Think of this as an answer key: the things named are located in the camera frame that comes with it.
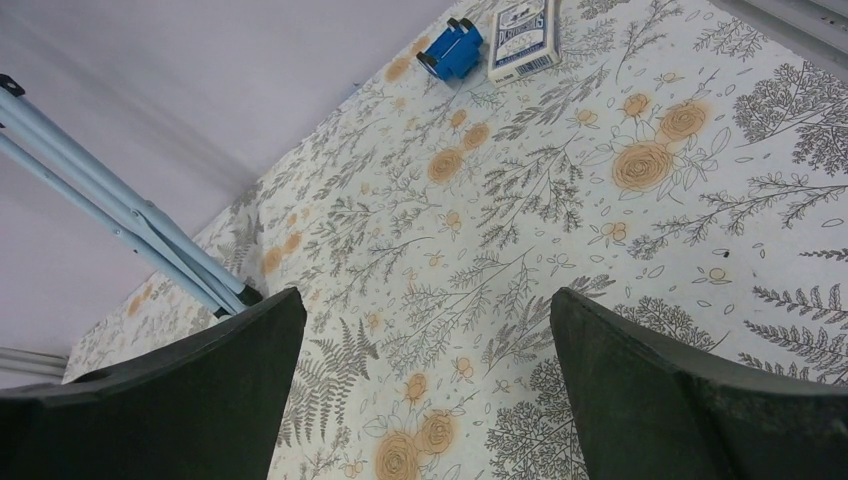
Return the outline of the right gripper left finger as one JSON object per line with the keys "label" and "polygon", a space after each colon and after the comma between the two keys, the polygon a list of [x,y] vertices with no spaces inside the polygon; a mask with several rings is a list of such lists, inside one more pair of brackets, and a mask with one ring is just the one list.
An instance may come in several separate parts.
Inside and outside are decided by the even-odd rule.
{"label": "right gripper left finger", "polygon": [[66,384],[1,393],[5,479],[264,479],[307,313],[289,288]]}

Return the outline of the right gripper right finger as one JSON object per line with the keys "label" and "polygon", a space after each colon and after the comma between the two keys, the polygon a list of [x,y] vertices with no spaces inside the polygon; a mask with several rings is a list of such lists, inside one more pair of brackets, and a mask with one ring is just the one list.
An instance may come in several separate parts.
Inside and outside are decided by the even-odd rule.
{"label": "right gripper right finger", "polygon": [[592,479],[843,479],[845,389],[747,367],[569,288],[550,326]]}

